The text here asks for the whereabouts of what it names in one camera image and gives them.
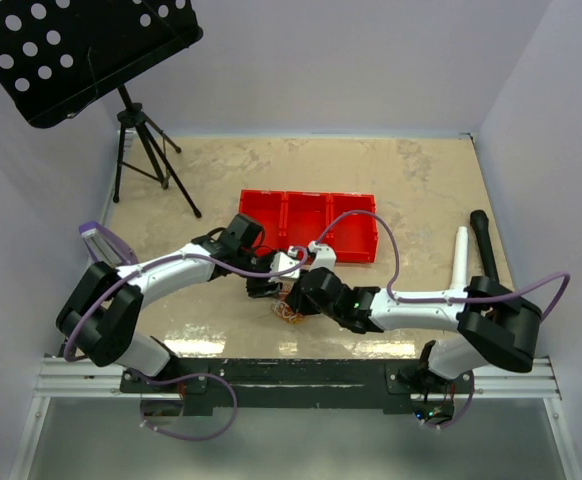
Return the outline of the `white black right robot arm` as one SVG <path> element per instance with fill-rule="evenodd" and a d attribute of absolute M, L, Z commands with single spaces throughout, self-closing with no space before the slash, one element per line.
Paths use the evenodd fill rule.
<path fill-rule="evenodd" d="M 350 287 L 331 270 L 305 271 L 285 298 L 302 316 L 322 314 L 356 334 L 403 329 L 452 332 L 430 341 L 416 365 L 397 374 L 421 394 L 437 393 L 465 373 L 492 365 L 526 374 L 533 368 L 542 313 L 523 299 L 495 302 L 508 289 L 478 276 L 439 297 L 427 292 L 389 293 L 380 287 Z"/>

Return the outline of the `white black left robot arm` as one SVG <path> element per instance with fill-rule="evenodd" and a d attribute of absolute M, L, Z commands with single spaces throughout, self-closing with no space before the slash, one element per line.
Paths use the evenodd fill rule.
<path fill-rule="evenodd" d="M 264 236 L 260 223 L 237 214 L 228 226 L 156 259 L 119 267 L 92 264 L 56 319 L 65 336 L 64 360 L 120 365 L 142 375 L 156 392 L 171 390 L 178 380 L 176 356 L 162 342 L 136 332 L 141 311 L 177 291 L 229 274 L 266 284 L 297 277 L 307 249 L 292 246 L 259 256 L 258 241 Z"/>

